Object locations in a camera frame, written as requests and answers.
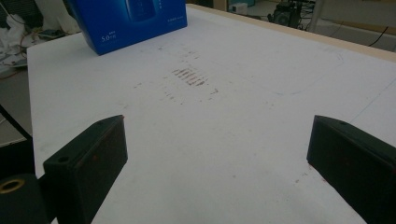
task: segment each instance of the blue box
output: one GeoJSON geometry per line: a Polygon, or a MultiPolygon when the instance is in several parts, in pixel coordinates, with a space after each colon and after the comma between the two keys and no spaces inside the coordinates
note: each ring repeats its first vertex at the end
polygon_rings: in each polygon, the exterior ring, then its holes
{"type": "Polygon", "coordinates": [[[68,0],[99,55],[187,26],[185,0],[68,0]]]}

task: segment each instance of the white surface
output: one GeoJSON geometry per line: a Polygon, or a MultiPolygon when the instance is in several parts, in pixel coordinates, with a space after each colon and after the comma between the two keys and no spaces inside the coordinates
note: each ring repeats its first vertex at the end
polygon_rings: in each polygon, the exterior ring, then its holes
{"type": "Polygon", "coordinates": [[[129,160],[93,223],[364,223],[306,162],[312,121],[395,146],[396,64],[192,8],[188,19],[100,57],[82,35],[28,50],[38,175],[123,114],[129,160]]]}

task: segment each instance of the wire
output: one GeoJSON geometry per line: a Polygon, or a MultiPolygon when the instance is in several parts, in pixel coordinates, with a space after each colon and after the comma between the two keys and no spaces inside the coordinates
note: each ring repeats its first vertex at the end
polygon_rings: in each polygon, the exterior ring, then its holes
{"type": "Polygon", "coordinates": [[[341,28],[341,26],[343,26],[343,24],[344,24],[344,22],[342,21],[340,26],[338,26],[338,28],[334,32],[332,32],[331,35],[329,35],[329,37],[332,37],[333,35],[335,35],[335,33],[337,33],[340,30],[340,28],[341,28]]]}
{"type": "Polygon", "coordinates": [[[378,40],[382,37],[382,35],[388,30],[388,26],[387,26],[387,28],[385,28],[385,30],[382,32],[382,34],[378,37],[378,39],[375,41],[375,42],[373,42],[371,45],[369,45],[368,47],[371,47],[372,45],[374,45],[376,42],[378,42],[378,40]]]}
{"type": "Polygon", "coordinates": [[[2,119],[0,120],[0,124],[2,124],[4,121],[6,121],[7,119],[2,119]]]}
{"type": "Polygon", "coordinates": [[[6,12],[6,14],[7,14],[9,17],[11,17],[12,20],[14,20],[14,21],[17,22],[17,23],[23,24],[23,25],[25,24],[24,22],[15,20],[15,18],[14,18],[11,14],[9,14],[8,10],[7,10],[6,7],[3,5],[2,2],[0,2],[0,6],[3,8],[3,10],[6,12]]]}
{"type": "Polygon", "coordinates": [[[0,81],[6,80],[6,79],[8,79],[8,78],[11,78],[11,77],[17,75],[18,73],[19,73],[19,72],[15,72],[15,73],[13,73],[13,74],[7,76],[7,77],[0,77],[0,81]]]}

